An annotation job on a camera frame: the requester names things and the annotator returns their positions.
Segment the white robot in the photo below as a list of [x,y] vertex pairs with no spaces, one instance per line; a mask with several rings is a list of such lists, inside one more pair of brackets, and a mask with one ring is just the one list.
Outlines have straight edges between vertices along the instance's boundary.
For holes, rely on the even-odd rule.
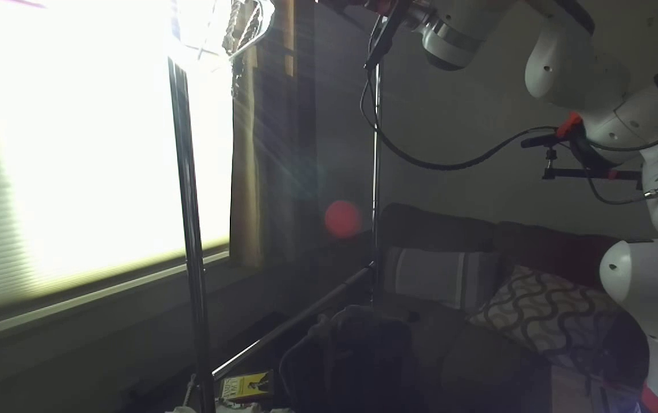
[[[332,5],[338,9],[358,5],[338,2]],[[515,2],[370,0],[364,7],[387,17],[402,14],[402,20],[421,35],[434,64],[464,68]],[[649,86],[630,91],[626,68],[594,48],[594,20],[576,0],[527,0],[527,5],[546,16],[524,68],[530,93],[581,115],[589,163],[612,166],[641,155],[641,191],[658,232],[658,76]],[[647,391],[658,396],[658,239],[612,244],[600,262],[600,279],[649,334]]]

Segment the gray couch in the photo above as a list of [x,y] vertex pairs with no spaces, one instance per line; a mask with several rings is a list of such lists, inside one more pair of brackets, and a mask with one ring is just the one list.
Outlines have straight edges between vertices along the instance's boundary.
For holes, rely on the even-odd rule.
[[[563,234],[515,223],[485,223],[440,216],[403,203],[387,205],[378,218],[378,309],[403,319],[412,331],[419,383],[434,413],[548,413],[553,410],[553,365],[539,353],[492,325],[469,322],[475,306],[458,306],[418,293],[403,293],[396,285],[411,285],[412,275],[426,279],[421,269],[402,269],[396,254],[416,257],[473,251],[489,257],[490,295],[508,279],[514,269],[527,266],[562,275],[591,290],[600,290],[599,259],[612,242],[606,236]],[[649,348],[638,322],[621,311],[595,344],[595,375],[608,386],[639,387],[647,375]]]

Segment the throw pillow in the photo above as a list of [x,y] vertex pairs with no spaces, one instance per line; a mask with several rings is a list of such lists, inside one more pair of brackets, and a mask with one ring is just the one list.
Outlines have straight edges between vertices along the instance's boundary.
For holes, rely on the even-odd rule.
[[390,248],[382,279],[387,290],[475,311],[492,295],[498,263],[492,251]]
[[595,373],[595,355],[616,316],[608,293],[515,266],[469,322],[496,327],[559,367]]

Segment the window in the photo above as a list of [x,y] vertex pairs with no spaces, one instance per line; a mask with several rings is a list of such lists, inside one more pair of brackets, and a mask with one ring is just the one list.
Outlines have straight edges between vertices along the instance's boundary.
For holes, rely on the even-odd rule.
[[[0,0],[0,305],[184,254],[167,7]],[[187,77],[208,248],[229,236],[231,64]]]

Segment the curtain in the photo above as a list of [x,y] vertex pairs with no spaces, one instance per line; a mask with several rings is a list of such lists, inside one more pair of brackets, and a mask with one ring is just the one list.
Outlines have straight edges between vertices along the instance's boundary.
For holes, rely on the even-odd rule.
[[270,30],[234,64],[231,257],[242,266],[322,242],[311,14],[275,0]]

